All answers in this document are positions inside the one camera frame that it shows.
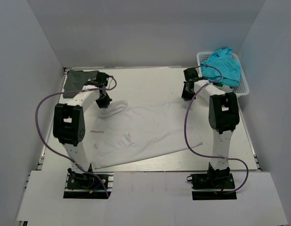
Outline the white t-shirt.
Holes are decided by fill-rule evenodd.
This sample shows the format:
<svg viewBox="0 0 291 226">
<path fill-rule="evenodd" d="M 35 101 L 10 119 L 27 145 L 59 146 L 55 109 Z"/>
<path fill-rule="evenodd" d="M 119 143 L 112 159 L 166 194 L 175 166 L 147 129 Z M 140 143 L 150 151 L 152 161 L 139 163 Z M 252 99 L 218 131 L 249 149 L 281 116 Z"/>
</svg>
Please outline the white t-shirt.
<svg viewBox="0 0 291 226">
<path fill-rule="evenodd" d="M 101 110 L 90 131 L 95 169 L 146 160 L 202 144 L 195 125 L 184 125 L 187 105 L 173 100 L 130 106 L 126 101 Z"/>
</svg>

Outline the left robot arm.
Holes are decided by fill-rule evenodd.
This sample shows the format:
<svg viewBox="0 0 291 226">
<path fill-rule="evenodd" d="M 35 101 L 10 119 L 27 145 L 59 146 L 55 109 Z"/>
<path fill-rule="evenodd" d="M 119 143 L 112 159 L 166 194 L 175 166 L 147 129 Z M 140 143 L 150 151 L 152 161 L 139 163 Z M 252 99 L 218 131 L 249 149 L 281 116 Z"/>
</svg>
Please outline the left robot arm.
<svg viewBox="0 0 291 226">
<path fill-rule="evenodd" d="M 58 139 L 68 156 L 74 160 L 72 171 L 80 173 L 78 182 L 89 188 L 94 184 L 91 162 L 83 147 L 86 134 L 84 113 L 93 104 L 107 108 L 112 99 L 107 94 L 110 75 L 100 71 L 69 70 L 64 84 L 63 98 L 66 104 L 56 104 L 54 110 L 53 136 Z"/>
</svg>

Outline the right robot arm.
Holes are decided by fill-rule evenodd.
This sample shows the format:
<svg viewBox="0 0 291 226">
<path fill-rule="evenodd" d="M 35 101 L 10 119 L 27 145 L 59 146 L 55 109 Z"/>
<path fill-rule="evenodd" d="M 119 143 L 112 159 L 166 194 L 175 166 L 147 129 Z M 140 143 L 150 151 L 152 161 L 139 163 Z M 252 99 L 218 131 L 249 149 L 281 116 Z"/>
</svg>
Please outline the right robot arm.
<svg viewBox="0 0 291 226">
<path fill-rule="evenodd" d="M 237 97 L 234 92 L 226 93 L 199 77 L 195 67 L 185 69 L 184 77 L 181 98 L 191 102 L 198 94 L 209 104 L 208 120 L 213 130 L 213 148 L 207 181 L 211 187 L 217 188 L 230 173 L 229 147 L 232 134 L 240 121 Z"/>
</svg>

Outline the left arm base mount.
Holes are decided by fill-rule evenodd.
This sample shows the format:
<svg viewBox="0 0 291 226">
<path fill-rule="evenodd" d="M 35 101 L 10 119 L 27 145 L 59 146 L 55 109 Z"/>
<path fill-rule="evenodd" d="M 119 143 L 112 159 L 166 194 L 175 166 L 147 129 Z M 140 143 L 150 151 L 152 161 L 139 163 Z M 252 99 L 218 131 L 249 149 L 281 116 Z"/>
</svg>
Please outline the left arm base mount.
<svg viewBox="0 0 291 226">
<path fill-rule="evenodd" d="M 97 178 L 90 174 L 77 173 L 71 168 L 67 171 L 64 199 L 106 200 L 111 195 L 113 173 L 97 174 Z"/>
</svg>

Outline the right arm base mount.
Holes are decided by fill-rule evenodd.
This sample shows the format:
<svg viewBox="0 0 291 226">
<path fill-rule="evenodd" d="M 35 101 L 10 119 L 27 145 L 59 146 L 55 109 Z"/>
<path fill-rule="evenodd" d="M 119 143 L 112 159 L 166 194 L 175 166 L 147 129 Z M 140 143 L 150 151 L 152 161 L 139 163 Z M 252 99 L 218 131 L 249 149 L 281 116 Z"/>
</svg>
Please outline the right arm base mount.
<svg viewBox="0 0 291 226">
<path fill-rule="evenodd" d="M 192 184 L 194 201 L 236 200 L 235 183 L 230 168 L 218 170 L 209 164 L 206 173 L 191 174 L 186 177 Z"/>
</svg>

